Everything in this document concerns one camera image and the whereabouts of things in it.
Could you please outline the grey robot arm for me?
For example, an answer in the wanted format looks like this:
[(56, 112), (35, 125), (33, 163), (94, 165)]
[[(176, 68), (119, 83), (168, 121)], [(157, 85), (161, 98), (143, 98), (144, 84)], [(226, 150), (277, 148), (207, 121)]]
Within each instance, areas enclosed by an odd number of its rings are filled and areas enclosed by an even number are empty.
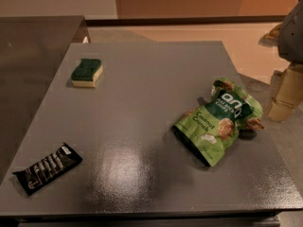
[(285, 17), (278, 36), (278, 54), (289, 62), (303, 63), (303, 0)]

